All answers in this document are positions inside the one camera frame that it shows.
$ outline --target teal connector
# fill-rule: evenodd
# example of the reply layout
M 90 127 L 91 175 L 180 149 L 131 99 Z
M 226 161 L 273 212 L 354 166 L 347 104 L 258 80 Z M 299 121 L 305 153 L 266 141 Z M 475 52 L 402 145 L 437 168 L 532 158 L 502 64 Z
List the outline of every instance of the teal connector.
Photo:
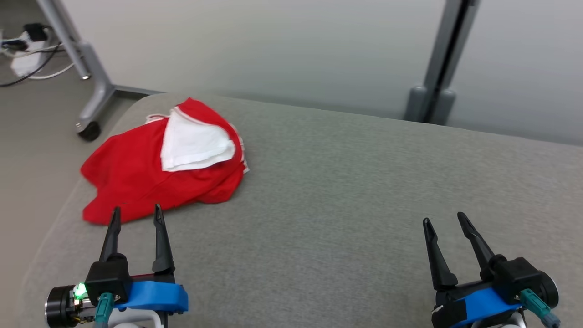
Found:
M 94 328 L 107 328 L 107 322 L 113 311 L 115 298 L 112 293 L 103 293 L 99 298 L 99 303 L 95 308 Z
M 551 313 L 550 307 L 531 289 L 527 288 L 520 292 L 520 303 L 525 309 L 539 317 L 546 328 L 559 328 L 561 326 L 561 321 Z

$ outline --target metal leg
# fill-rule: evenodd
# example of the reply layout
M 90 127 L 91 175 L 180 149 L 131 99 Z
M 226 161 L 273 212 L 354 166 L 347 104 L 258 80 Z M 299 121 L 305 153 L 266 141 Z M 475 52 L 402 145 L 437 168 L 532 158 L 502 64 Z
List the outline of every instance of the metal leg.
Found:
M 63 22 L 63 19 L 55 7 L 55 4 L 52 2 L 52 0 L 37 0 L 37 2 L 44 15 L 47 17 L 47 20 L 51 24 L 52 28 L 55 30 L 55 34 L 57 34 L 59 37 L 63 47 L 65 47 L 69 58 L 71 58 L 71 61 L 73 61 L 75 64 L 75 68 L 77 69 L 77 73 L 79 73 L 81 79 L 89 79 L 90 75 L 87 71 L 87 68 L 85 67 L 85 63 L 83 63 L 81 56 L 79 53 L 77 53 L 75 42 L 71 40 L 71 34 Z
M 445 2 L 441 23 L 433 45 L 433 52 L 431 53 L 431 59 L 427 66 L 425 80 L 423 81 L 423 85 L 414 86 L 409 92 L 407 110 L 403 118 L 406 121 L 422 122 L 427 113 L 431 97 L 437 87 L 441 68 L 444 65 L 447 48 L 459 13 L 460 3 L 459 0 L 446 0 Z
M 428 123 L 446 125 L 449 114 L 454 107 L 455 91 L 450 88 L 450 84 L 454 78 L 455 68 L 458 66 L 459 58 L 462 55 L 463 48 L 468 39 L 479 4 L 480 0 L 471 1 L 466 11 L 463 22 L 459 28 L 455 47 L 453 48 L 451 58 L 444 72 L 441 82 L 441 90 L 437 95 L 434 107 L 430 110 L 431 113 L 429 113 Z
M 113 95 L 115 86 L 111 84 L 107 73 L 103 69 L 103 66 L 101 66 L 95 51 L 93 51 L 91 44 L 81 41 L 78 46 L 83 53 L 87 66 L 89 66 L 89 69 L 93 74 L 93 80 L 95 81 L 93 95 L 87 102 L 87 105 L 85 105 L 85 108 L 81 111 L 79 120 L 75 124 L 77 133 L 81 133 L 101 112 L 107 101 Z

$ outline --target red cloth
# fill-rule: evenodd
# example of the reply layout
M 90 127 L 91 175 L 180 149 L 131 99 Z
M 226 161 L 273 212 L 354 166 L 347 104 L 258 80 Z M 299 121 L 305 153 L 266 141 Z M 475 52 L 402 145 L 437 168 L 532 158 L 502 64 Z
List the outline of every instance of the red cloth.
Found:
M 168 118 L 153 121 L 109 138 L 81 167 L 81 174 L 97 188 L 97 197 L 83 210 L 83 219 L 108 225 L 114 207 L 120 206 L 121 222 L 194 203 L 229 200 L 246 169 L 237 131 L 207 105 L 187 99 L 178 105 L 190 117 L 222 127 L 235 144 L 232 159 L 208 168 L 162 171 L 160 151 Z

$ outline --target black cable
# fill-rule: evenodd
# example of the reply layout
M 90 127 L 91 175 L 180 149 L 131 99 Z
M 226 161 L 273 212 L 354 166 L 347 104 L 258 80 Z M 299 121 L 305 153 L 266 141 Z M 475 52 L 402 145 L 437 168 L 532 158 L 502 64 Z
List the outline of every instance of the black cable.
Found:
M 51 54 L 48 55 L 47 60 L 44 61 L 44 63 L 42 65 L 40 65 L 37 69 L 35 69 L 32 73 L 14 81 L 14 82 L 10 82 L 10 83 L 6 83 L 6 84 L 0 84 L 0 88 L 7 88 L 8 86 L 12 86 L 15 85 L 17 83 L 21 83 L 22 81 L 26 80 L 27 78 L 33 76 L 34 74 L 36 74 L 38 71 L 40 71 L 43 67 L 45 67 L 49 61 L 51 61 L 51 59 L 53 58 L 53 56 L 57 53 L 57 49 L 59 49 L 60 44 L 58 44 L 52 51 Z
M 51 53 L 52 50 L 41 50 L 41 51 L 36 51 L 36 53 Z M 57 53 L 66 53 L 67 51 L 65 49 L 60 49 L 56 51 Z

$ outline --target caster wheel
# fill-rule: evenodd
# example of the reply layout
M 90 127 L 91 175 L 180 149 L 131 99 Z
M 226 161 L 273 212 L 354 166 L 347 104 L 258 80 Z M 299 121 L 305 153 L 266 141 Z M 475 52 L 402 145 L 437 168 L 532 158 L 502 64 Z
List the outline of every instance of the caster wheel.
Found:
M 101 134 L 101 128 L 97 122 L 92 121 L 85 130 L 77 133 L 85 141 L 93 141 Z

